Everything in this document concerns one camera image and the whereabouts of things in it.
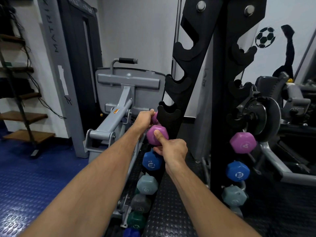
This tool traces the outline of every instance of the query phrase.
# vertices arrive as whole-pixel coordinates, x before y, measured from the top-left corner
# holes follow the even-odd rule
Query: wooden shelf
[[[0,40],[4,42],[15,42],[22,45],[25,45],[25,40],[20,37],[9,36],[5,34],[0,34]]]
[[[40,113],[25,112],[25,115],[26,115],[26,119],[29,121],[29,124],[48,118],[47,114],[40,114]],[[22,115],[19,111],[8,111],[5,113],[1,113],[0,120],[23,122]]]
[[[27,100],[27,99],[31,99],[31,98],[35,98],[35,97],[42,97],[42,95],[40,93],[37,93],[37,92],[32,92],[32,93],[20,95],[19,97],[22,100]]]
[[[32,131],[32,134],[37,144],[42,143],[48,138],[55,136],[54,133],[47,133],[47,132],[41,132],[41,131]],[[5,135],[3,138],[30,142],[30,136],[28,135],[27,130],[18,130],[11,134]]]
[[[13,72],[34,72],[33,67],[9,67]],[[4,67],[0,67],[0,71],[5,71]]]

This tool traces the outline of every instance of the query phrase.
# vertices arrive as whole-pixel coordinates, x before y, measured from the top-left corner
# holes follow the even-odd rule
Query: black dumbbell rack
[[[174,101],[167,106],[159,103],[157,120],[166,127],[170,139],[177,137],[186,108],[190,101],[195,82],[213,36],[213,89],[212,91],[212,170],[211,191],[220,199],[222,185],[229,180],[225,176],[228,163],[236,159],[236,154],[227,148],[230,138],[242,131],[232,128],[227,115],[249,95],[251,83],[242,88],[234,83],[254,59],[255,46],[247,52],[239,49],[237,41],[265,16],[267,0],[202,0],[205,9],[198,10],[201,0],[186,0],[181,26],[193,41],[190,50],[183,48],[180,42],[173,46],[173,57],[184,70],[181,80],[166,76],[165,91]]]

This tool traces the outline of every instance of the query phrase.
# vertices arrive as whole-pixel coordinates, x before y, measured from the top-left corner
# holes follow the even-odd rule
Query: shelving unit
[[[20,37],[14,37],[14,36],[8,36],[4,34],[0,34],[0,42],[12,42],[12,43],[18,43],[21,44],[27,52],[25,40]],[[0,72],[5,72],[6,76],[8,78],[11,90],[14,94],[14,99],[16,104],[18,105],[19,111],[8,111],[5,113],[0,114],[0,120],[9,120],[9,121],[19,121],[23,122],[26,130],[18,130],[13,133],[10,133],[8,135],[3,136],[4,139],[14,139],[14,140],[20,140],[25,142],[31,142],[34,147],[34,152],[31,154],[32,157],[38,157],[39,155],[39,147],[38,144],[42,143],[43,141],[54,137],[54,133],[48,133],[48,132],[41,132],[41,131],[31,131],[30,124],[37,122],[42,119],[48,118],[47,114],[42,113],[31,113],[31,112],[25,112],[22,106],[22,101],[31,99],[31,98],[39,98],[41,97],[41,93],[33,92],[33,93],[27,93],[24,95],[17,95],[14,86],[13,86],[13,79],[14,79],[14,73],[33,73],[34,69],[33,67],[8,67],[6,66],[6,62],[4,60],[4,57],[2,55],[2,51],[0,49],[0,61],[2,64],[2,67],[0,67]]]

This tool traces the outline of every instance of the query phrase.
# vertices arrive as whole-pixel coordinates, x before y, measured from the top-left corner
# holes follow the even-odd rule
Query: hand
[[[159,130],[155,130],[154,135],[162,146],[154,147],[153,150],[163,156],[166,171],[171,175],[185,165],[185,156],[188,152],[186,142],[183,139],[167,140]]]
[[[152,126],[151,118],[155,115],[155,113],[154,109],[151,109],[150,111],[141,111],[131,128],[139,132],[139,135],[141,136],[149,127]]]

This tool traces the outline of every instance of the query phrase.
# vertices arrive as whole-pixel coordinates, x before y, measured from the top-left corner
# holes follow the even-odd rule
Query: person's right hand
[[[169,175],[181,168],[183,164],[185,165],[184,159],[188,148],[183,139],[167,140],[159,130],[155,130],[154,135],[162,146],[154,147],[153,150],[163,156]]]

